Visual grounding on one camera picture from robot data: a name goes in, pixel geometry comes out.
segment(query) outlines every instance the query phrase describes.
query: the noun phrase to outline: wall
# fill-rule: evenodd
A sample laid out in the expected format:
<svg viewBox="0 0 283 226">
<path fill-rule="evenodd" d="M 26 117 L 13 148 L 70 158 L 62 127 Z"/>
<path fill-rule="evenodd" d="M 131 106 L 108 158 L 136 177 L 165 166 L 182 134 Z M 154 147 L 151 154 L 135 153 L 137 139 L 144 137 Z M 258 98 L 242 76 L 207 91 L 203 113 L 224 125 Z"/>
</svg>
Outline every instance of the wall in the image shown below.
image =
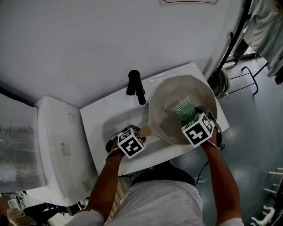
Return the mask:
<svg viewBox="0 0 283 226">
<path fill-rule="evenodd" d="M 0 192 L 46 186 L 39 152 L 37 108 L 0 94 L 0 109 Z"/>
<path fill-rule="evenodd" d="M 242 3 L 3 0 L 0 85 L 31 102 L 48 95 L 81 108 L 125 87 L 132 69 L 144 78 L 195 61 L 208 71 Z"/>
</svg>

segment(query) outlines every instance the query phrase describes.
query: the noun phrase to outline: fiducial marker cube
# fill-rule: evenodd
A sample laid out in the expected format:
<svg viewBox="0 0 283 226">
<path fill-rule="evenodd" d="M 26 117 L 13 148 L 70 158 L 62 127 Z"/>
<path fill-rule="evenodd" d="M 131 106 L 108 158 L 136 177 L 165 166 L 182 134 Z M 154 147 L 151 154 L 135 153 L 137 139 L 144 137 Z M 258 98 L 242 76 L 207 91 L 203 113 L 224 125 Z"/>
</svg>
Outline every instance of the fiducial marker cube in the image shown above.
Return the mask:
<svg viewBox="0 0 283 226">
<path fill-rule="evenodd" d="M 128 129 L 125 132 L 118 134 L 118 146 L 125 153 L 128 158 L 132 158 L 142 150 L 145 149 L 145 145 L 135 133 L 133 128 Z"/>
<path fill-rule="evenodd" d="M 193 147 L 198 147 L 212 137 L 214 123 L 204 113 L 199 114 L 194 120 L 182 127 L 183 134 Z"/>
</svg>

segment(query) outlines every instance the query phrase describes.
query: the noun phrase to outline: black faucet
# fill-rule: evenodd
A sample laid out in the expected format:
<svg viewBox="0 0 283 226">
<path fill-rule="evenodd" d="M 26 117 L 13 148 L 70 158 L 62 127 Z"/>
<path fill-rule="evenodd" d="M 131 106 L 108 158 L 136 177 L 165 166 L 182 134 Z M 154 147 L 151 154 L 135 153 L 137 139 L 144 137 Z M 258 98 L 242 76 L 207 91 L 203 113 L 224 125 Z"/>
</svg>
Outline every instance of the black faucet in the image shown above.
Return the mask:
<svg viewBox="0 0 283 226">
<path fill-rule="evenodd" d="M 141 80 L 141 75 L 139 71 L 132 70 L 129 72 L 129 84 L 128 84 L 126 94 L 129 96 L 133 96 L 136 94 L 140 105 L 145 104 L 146 102 L 145 101 L 145 91 L 142 86 L 142 80 Z"/>
</svg>

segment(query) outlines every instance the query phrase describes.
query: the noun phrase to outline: gray floor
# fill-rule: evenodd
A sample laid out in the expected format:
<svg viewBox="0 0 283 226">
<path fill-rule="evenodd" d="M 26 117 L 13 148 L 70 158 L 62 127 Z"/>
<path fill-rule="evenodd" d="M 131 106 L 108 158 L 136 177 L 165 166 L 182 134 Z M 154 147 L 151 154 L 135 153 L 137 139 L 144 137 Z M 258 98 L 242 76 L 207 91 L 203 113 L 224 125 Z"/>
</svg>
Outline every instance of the gray floor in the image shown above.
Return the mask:
<svg viewBox="0 0 283 226">
<path fill-rule="evenodd" d="M 243 66 L 248 66 L 255 74 L 265 62 L 262 58 L 241 62 L 227 73 L 235 77 L 242 74 Z M 280 180 L 278 176 L 269 176 L 268 171 L 283 167 L 283 86 L 276 85 L 274 78 L 266 76 L 267 72 L 265 69 L 256 77 L 259 92 L 255 97 L 252 94 L 256 87 L 252 85 L 219 100 L 230 124 L 230 128 L 223 132 L 226 147 L 222 156 L 238 184 L 242 217 L 247 225 L 252 216 L 264 218 L 260 213 L 264 204 L 274 206 L 275 202 L 263 188 L 272 188 L 272 184 Z M 252 79 L 245 75 L 232 82 L 231 90 L 235 90 L 252 83 Z M 207 159 L 198 148 L 173 161 L 176 167 L 197 177 Z M 207 226 L 213 226 L 216 210 L 209 167 L 204 169 L 202 176 L 207 178 L 198 185 L 203 199 L 203 220 Z"/>
</svg>

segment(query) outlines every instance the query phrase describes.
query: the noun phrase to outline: drying rack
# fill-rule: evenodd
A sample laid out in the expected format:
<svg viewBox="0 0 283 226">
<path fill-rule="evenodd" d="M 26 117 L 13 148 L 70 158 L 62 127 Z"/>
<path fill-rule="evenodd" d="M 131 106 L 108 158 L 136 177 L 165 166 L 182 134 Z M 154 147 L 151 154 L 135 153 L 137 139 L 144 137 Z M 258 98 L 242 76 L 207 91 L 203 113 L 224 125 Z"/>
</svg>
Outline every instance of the drying rack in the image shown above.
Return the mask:
<svg viewBox="0 0 283 226">
<path fill-rule="evenodd" d="M 258 85 L 257 85 L 257 83 L 256 83 L 255 77 L 256 77 L 267 65 L 268 65 L 268 62 L 267 62 L 255 75 L 252 75 L 252 73 L 251 73 L 251 71 L 250 71 L 250 69 L 249 69 L 248 67 L 246 67 L 246 66 L 243 67 L 243 68 L 241 69 L 242 71 L 243 71 L 244 69 L 247 69 L 249 72 L 246 73 L 246 74 L 243 74 L 243 75 L 239 75 L 239 76 L 230 78 L 229 80 L 232 80 L 232 79 L 235 79 L 235 78 L 239 78 L 239 77 L 242 77 L 242 76 L 245 76 L 245 75 L 251 75 L 251 77 L 252 77 L 252 79 L 253 79 L 253 83 L 252 83 L 252 84 L 249 84 L 249 85 L 247 85 L 247 86 L 245 86 L 245 87 L 242 87 L 242 88 L 240 88 L 240 89 L 234 90 L 233 92 L 230 92 L 229 94 L 232 94 L 232 93 L 234 93 L 234 92 L 237 92 L 237 91 L 239 91 L 239 90 L 245 89 L 246 87 L 255 84 L 255 85 L 256 85 L 256 92 L 253 93 L 252 95 L 253 95 L 253 96 L 256 95 L 257 92 L 258 92 Z"/>
</svg>

